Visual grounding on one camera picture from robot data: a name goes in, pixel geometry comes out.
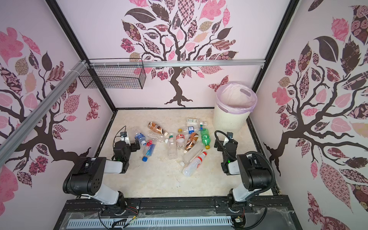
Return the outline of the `white bottle red cap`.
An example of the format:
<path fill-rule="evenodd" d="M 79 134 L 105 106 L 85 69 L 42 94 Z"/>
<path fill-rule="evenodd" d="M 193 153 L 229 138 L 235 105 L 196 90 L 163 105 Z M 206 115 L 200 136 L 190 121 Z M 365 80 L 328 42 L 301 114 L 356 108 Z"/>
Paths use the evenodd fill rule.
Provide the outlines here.
<path fill-rule="evenodd" d="M 206 158 L 207 152 L 204 151 L 199 154 L 196 158 L 194 158 L 189 165 L 183 169 L 182 174 L 186 177 L 191 177 L 197 168 L 203 163 L 203 160 Z"/>

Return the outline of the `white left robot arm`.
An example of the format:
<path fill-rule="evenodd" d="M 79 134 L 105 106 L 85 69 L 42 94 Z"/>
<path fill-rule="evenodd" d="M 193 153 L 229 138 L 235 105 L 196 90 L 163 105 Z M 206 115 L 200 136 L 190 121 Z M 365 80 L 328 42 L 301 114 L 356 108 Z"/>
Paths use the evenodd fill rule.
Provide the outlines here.
<path fill-rule="evenodd" d="M 98 201 L 101 205 L 110 208 L 114 215 L 134 213 L 129 208 L 120 191 L 111 189 L 103 183 L 106 174 L 124 174 L 129 168 L 130 155 L 140 149 L 138 141 L 127 144 L 118 141 L 113 146 L 113 158 L 84 157 L 68 174 L 63 183 L 63 192 L 75 196 L 83 196 Z"/>

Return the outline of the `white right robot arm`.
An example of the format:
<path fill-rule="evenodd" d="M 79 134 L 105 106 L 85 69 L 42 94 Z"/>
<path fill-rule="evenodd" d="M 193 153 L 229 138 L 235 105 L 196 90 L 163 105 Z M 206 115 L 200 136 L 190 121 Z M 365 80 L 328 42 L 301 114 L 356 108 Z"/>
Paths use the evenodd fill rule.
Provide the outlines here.
<path fill-rule="evenodd" d="M 233 206 L 245 205 L 254 196 L 270 190 L 276 183 L 275 172 L 267 158 L 256 151 L 237 154 L 235 140 L 216 140 L 214 147 L 222 153 L 222 171 L 226 175 L 240 175 L 241 183 L 231 189 L 227 196 L 228 209 L 237 212 Z"/>

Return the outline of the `clear crushed bottle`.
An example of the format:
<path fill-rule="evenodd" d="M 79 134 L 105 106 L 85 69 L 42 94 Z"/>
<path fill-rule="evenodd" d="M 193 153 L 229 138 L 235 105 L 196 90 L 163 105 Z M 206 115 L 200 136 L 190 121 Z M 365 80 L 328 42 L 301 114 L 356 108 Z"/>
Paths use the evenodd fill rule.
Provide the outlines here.
<path fill-rule="evenodd" d="M 160 142 L 160 143 L 167 143 L 168 142 L 168 138 L 166 138 L 166 136 L 162 135 L 162 134 L 158 134 L 152 131 L 148 132 L 148 139 L 152 140 L 152 141 L 156 141 L 156 142 Z"/>

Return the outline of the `red blue small bottle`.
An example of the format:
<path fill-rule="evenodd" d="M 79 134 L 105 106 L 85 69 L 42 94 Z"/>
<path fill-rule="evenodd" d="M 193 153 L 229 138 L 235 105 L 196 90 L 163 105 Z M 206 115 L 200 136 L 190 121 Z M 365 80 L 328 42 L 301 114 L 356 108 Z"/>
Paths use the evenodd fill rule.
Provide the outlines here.
<path fill-rule="evenodd" d="M 153 140 L 149 140 L 146 144 L 146 146 L 144 147 L 143 150 L 143 157 L 142 157 L 142 161 L 146 162 L 148 160 L 149 157 L 152 156 L 154 149 L 155 149 L 155 141 Z"/>

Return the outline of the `brown label bottle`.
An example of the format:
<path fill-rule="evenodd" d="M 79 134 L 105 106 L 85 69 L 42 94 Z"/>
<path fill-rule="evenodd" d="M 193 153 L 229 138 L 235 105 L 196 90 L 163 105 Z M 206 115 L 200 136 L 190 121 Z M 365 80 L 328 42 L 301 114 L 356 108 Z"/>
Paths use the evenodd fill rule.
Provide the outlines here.
<path fill-rule="evenodd" d="M 166 131 L 166 130 L 164 130 L 160 125 L 158 125 L 157 123 L 155 123 L 155 122 L 150 122 L 149 124 L 148 124 L 148 128 L 151 130 L 151 131 L 153 131 L 153 132 L 155 132 L 155 133 L 158 133 L 158 134 L 161 134 L 161 135 L 164 135 L 164 136 L 168 136 L 169 135 L 169 133 Z"/>

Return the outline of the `green plastic bottle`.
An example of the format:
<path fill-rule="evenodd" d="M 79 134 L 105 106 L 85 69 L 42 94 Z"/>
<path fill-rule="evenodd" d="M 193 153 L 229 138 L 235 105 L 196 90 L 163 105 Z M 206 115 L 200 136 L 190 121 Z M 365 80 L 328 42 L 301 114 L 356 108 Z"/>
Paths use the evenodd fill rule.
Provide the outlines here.
<path fill-rule="evenodd" d="M 207 150 L 210 149 L 211 139 L 210 139 L 209 130 L 206 128 L 203 128 L 200 130 L 200 134 L 201 134 L 202 144 L 204 145 L 205 149 Z"/>

